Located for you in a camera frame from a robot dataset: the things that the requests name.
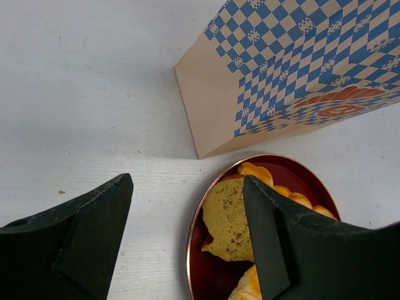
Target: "orange logo on box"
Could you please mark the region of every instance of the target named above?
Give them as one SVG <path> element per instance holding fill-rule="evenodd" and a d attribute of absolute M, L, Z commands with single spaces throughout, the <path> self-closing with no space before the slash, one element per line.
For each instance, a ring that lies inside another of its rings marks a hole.
<path fill-rule="evenodd" d="M 321 117 L 339 117 L 345 116 L 347 114 L 358 113 L 359 111 L 363 111 L 364 109 L 364 106 L 339 105 L 324 109 L 323 111 L 318 112 L 317 115 Z"/>
<path fill-rule="evenodd" d="M 320 96 L 312 97 L 297 103 L 294 108 L 300 108 L 305 105 L 320 103 L 320 102 L 330 102 L 330 101 L 340 101 L 340 100 L 350 100 L 358 98 L 367 98 L 373 96 L 380 96 L 385 94 L 385 91 L 381 89 L 373 89 L 369 87 L 363 87 L 359 89 L 356 86 L 349 86 L 339 92 L 330 92 L 329 94 L 323 94 Z"/>

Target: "red bowl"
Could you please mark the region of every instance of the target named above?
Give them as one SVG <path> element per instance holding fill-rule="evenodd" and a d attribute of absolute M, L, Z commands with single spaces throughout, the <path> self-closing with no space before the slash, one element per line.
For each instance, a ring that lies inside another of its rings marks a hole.
<path fill-rule="evenodd" d="M 187 278 L 192 300 L 226 300 L 240 278 L 253 264 L 248 261 L 227 262 L 208 252 L 202 252 L 201 246 L 209 238 L 209 233 L 203 222 L 203 202 L 221 179 L 236 174 L 243 162 L 263 166 L 272 174 L 275 185 L 286 186 L 291 192 L 305 195 L 313 206 L 322 205 L 329 209 L 340 220 L 340 215 L 332 196 L 307 167 L 291 158 L 277 154 L 259 154 L 238 161 L 225 170 L 209 187 L 193 217 L 187 244 Z"/>

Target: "checkered pattern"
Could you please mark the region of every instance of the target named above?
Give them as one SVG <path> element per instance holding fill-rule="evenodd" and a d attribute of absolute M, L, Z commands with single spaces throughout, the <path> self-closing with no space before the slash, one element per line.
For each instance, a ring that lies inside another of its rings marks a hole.
<path fill-rule="evenodd" d="M 399 10 L 396 0 L 228 0 L 204 33 L 243 75 L 234 135 L 338 121 L 318 116 L 334 102 L 293 104 L 348 85 L 385 89 L 387 102 L 396 101 Z"/>

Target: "white table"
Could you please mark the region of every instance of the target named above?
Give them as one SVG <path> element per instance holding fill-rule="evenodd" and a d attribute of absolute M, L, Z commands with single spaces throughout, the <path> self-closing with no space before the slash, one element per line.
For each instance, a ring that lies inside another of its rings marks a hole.
<path fill-rule="evenodd" d="M 189 299 L 194 208 L 219 171 L 250 154 L 309 166 L 349 223 L 400 219 L 400 105 L 196 159 L 173 66 L 222 3 L 0 0 L 0 226 L 131 173 L 111 300 Z"/>

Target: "bowl rim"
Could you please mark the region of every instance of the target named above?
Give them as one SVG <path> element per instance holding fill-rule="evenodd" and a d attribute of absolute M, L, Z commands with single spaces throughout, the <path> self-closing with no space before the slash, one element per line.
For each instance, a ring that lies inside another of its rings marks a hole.
<path fill-rule="evenodd" d="M 304 164 L 302 164 L 301 162 L 297 161 L 296 159 L 293 159 L 291 157 L 282 155 L 282 154 L 274 154 L 274 153 L 261 153 L 261 154 L 255 154 L 252 156 L 248 156 L 245 158 L 240 159 L 239 161 L 236 161 L 234 164 L 230 165 L 227 169 L 225 169 L 225 171 L 223 171 L 210 185 L 210 187 L 207 189 L 207 191 L 204 193 L 204 196 L 201 198 L 201 201 L 199 203 L 199 205 L 196 208 L 196 211 L 194 213 L 194 216 L 192 218 L 192 223 L 190 226 L 190 230 L 189 230 L 189 236 L 187 237 L 187 249 L 186 249 L 186 274 L 187 274 L 187 282 L 189 284 L 189 290 L 190 290 L 190 296 L 191 299 L 194 300 L 194 296 L 193 296 L 193 289 L 192 289 L 192 282 L 191 282 L 191 275 L 190 275 L 190 253 L 191 253 L 191 242 L 192 242 L 192 238 L 193 238 L 193 231 L 194 231 L 194 225 L 199 217 L 199 213 L 200 210 L 204 204 L 204 201 L 206 200 L 207 195 L 210 193 L 210 190 L 219 182 L 219 180 L 231 169 L 235 168 L 236 166 L 240 165 L 241 163 L 243 163 L 244 161 L 247 161 L 249 159 L 252 158 L 259 158 L 261 156 L 277 156 L 280 158 L 285 158 L 288 160 L 291 160 L 297 164 L 299 164 L 300 166 L 302 166 L 304 169 L 308 170 L 322 185 L 322 187 L 326 190 L 326 192 L 328 193 L 329 197 L 332 199 L 332 203 L 333 206 L 335 207 L 337 214 L 339 216 L 339 220 L 341 220 L 341 216 L 338 210 L 338 207 L 336 206 L 336 203 L 332 197 L 332 194 L 329 192 L 329 189 L 325 186 L 325 184 L 323 183 L 323 181 L 312 171 L 310 170 L 307 166 L 305 166 Z"/>

